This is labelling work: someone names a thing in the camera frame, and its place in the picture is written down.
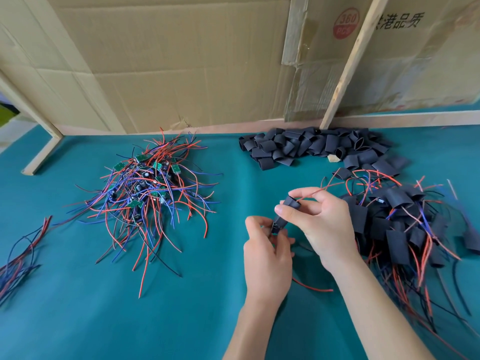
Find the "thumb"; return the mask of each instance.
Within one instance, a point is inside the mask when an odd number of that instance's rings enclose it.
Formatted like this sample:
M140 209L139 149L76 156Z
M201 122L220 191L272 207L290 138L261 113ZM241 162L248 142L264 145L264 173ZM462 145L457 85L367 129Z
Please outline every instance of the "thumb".
M288 221L289 223L298 226L304 232L311 218L309 214L297 211L295 208L284 204L276 205L275 213L281 218L283 218L285 221Z
M276 237L276 257L280 259L289 258L290 260L292 257L290 254L289 238L282 231L280 231Z

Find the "person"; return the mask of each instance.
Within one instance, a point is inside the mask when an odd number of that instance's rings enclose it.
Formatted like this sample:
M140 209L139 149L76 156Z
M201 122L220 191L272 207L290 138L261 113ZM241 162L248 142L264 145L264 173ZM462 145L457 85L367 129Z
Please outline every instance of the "person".
M433 360L358 253L348 204L318 187L298 188L288 194L315 199L299 200L298 211L279 204L275 212L303 231L333 275L368 359ZM245 220L249 235L243 247L247 296L224 360L265 358L275 316L290 289L294 239L286 230L268 237L272 223L259 216Z

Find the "bundle of wires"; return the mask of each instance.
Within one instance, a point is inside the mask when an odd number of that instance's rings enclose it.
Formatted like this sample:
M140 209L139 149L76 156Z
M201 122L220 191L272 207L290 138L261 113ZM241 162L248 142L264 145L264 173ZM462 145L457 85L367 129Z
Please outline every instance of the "bundle of wires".
M160 258L159 250L162 242L167 240L180 253L182 250L167 236L165 226L170 223L175 228L175 221L180 223L179 210L187 210L190 219L199 215L205 222L203 237L207 236L207 213L215 213L211 205L219 202L211 201L213 191L203 194L204 189L209 189L217 183L205 184L199 182L198 175L210 175L189 169L187 157L191 150L206 149L198 145L195 136L176 138L166 141L149 141L154 144L152 148L142 150L135 155L135 147L131 157L124 157L111 169L105 179L103 189L93 191L95 196L86 201L84 205L73 210L76 214L61 223L64 224L80 217L85 212L93 211L88 216L93 222L88 224L104 223L111 237L111 245L106 252L96 261L100 262L111 252L118 250L113 257L114 262L122 252L127 250L130 242L136 237L143 241L138 258L133 266L136 267L141 260L144 261L143 276L141 278L139 298L147 272L147 267L158 259L168 270L181 277L181 275Z
M474 335L480 337L467 320L460 316L439 270L447 262L453 261L455 290L465 312L470 314L456 278L457 263L461 259L453 249L448 248L451 242L447 237L447 227L452 223L454 213L459 212L465 222L464 244L474 254L480 253L480 235L459 207L451 182L448 181L448 184L455 199L449 199L450 193L443 189L443 185L423 187L424 177L410 185L402 184L378 170L357 169L342 177L338 171L333 172L330 182L322 187L325 179L326 177L321 182L321 190L345 186L347 193L341 198L349 206L358 251L390 298L412 321L425 327L452 351L466 359L437 334L432 310L432 306L436 306L455 316ZM436 272L451 310L430 298L426 281L426 272L429 270ZM417 302L412 300L412 296L419 299L420 309L417 310Z
M12 246L7 263L0 268L0 306L14 295L30 273L39 268L40 264L36 264L35 249L45 236L51 218L52 216L45 218L41 227L28 235L22 236ZM15 248L22 244L27 244L27 247L20 255L12 259Z

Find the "hand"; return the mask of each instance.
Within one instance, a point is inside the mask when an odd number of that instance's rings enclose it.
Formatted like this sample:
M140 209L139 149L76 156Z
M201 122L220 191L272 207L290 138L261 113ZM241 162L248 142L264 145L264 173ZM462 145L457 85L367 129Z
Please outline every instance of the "hand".
M267 235L273 221L266 217L249 216L245 226L249 240L243 245L247 299L245 302L267 305L278 310L292 282L290 246L295 239L281 230L277 236Z
M301 207L298 211L279 204L275 212L303 231L325 269L332 272L335 266L360 258L349 206L344 200L318 187L298 188L288 194L316 200L299 200Z

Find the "teal tablecloth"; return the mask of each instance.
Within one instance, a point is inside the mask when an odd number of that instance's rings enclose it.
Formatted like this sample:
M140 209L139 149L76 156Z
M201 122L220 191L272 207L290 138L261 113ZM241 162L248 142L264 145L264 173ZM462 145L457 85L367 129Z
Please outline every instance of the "teal tablecloth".
M412 159L402 180L427 175L427 183L451 179L473 222L480 217L478 183L480 126L440 129L385 130L401 143L396 150ZM68 137L35 176L20 170L48 141L39 127L0 155L0 257L11 245L40 226L45 216L59 222L69 215L62 207L90 197L87 189L102 187L104 166L130 155L132 144L146 145L141 136ZM132 272L140 242L111 264L111 256L95 260L111 243L105 226L71 223L49 233L38 256L39 268L0 310L1 359L220 359L225 351L246 287L243 276L244 219L273 216L273 207L292 188L319 185L337 164L318 157L301 158L295 167L262 172L237 136L200 136L207 150L192 158L217 179L214 197L222 203L209 214L209 232L194 217L183 220L170 235L183 248L164 245L161 256L179 270L178 278L155 262L148 269L143 297L138 299L142 270ZM300 238L291 228L293 236ZM332 277L314 255L296 248L295 275L312 286L336 289ZM450 288L450 268L442 270ZM480 330L480 260L468 257L458 266L460 286L470 305L472 326ZM429 279L431 297L447 307L447 300ZM457 307L466 315L452 290ZM478 339L457 319L435 309L440 334L470 359L480 358ZM438 359L455 359L426 331L419 330ZM275 322L268 359L364 359L345 304L338 290L313 293L292 283Z

